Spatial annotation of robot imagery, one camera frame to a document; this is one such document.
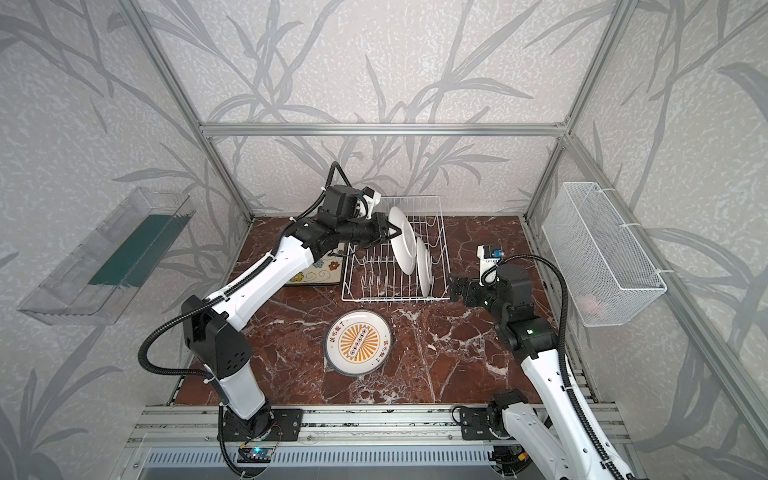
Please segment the white round plate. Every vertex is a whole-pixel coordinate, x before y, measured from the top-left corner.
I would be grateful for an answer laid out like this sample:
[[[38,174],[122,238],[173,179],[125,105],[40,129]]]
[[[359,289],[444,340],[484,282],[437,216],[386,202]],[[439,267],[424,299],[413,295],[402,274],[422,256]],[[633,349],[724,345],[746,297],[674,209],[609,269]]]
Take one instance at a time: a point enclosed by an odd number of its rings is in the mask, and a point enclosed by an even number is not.
[[[424,298],[427,298],[431,294],[434,277],[430,250],[421,237],[417,238],[417,274],[421,294]]]
[[[361,377],[382,367],[393,345],[392,328],[383,316],[371,310],[354,310],[330,325],[323,347],[334,371]]]
[[[390,208],[388,220],[402,228],[402,236],[391,242],[391,248],[400,269],[404,274],[411,275],[415,269],[417,257],[413,228],[404,212],[395,206]]]

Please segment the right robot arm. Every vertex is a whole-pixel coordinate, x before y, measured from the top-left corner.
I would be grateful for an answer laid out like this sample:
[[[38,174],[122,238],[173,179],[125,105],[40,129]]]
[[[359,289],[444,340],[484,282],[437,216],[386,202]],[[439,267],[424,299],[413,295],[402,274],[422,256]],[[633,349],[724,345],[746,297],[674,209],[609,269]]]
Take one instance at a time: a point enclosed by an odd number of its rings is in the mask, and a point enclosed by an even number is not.
[[[546,427],[525,396],[512,390],[489,402],[491,432],[517,441],[548,479],[634,478],[575,383],[564,333],[536,314],[526,270],[501,263],[477,279],[451,279],[449,291],[451,300],[482,307],[494,318],[497,338],[512,352],[552,422]]]

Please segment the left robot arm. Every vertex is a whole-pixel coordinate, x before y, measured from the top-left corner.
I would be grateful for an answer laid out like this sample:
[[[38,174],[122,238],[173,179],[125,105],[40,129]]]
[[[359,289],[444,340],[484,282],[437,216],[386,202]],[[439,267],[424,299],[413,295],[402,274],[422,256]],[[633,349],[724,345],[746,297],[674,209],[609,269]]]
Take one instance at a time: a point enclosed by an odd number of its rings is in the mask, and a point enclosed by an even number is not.
[[[250,365],[252,349],[242,330],[256,311],[288,281],[339,244],[378,246],[403,228],[377,211],[381,195],[346,185],[327,187],[309,214],[289,221],[262,259],[204,299],[189,297],[182,312],[184,343],[203,366],[220,402],[238,418],[264,416],[267,400]]]

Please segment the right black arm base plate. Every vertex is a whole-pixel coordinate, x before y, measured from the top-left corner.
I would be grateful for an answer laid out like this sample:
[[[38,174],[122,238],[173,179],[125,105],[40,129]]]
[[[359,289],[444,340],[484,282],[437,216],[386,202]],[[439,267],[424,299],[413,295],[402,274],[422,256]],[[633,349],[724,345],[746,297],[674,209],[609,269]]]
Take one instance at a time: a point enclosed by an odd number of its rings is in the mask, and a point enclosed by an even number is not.
[[[483,408],[458,407],[457,422],[464,440],[509,440],[512,436],[506,431],[501,412],[491,406]]]

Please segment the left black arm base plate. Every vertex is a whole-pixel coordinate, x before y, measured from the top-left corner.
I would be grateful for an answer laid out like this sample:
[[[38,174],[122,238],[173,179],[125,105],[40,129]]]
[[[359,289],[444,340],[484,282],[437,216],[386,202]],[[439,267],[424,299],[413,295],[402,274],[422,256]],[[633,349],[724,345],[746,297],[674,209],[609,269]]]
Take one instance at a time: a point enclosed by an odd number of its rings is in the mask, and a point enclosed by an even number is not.
[[[302,409],[262,409],[251,419],[244,420],[225,407],[219,416],[218,440],[224,442],[285,441],[298,440],[301,429]]]

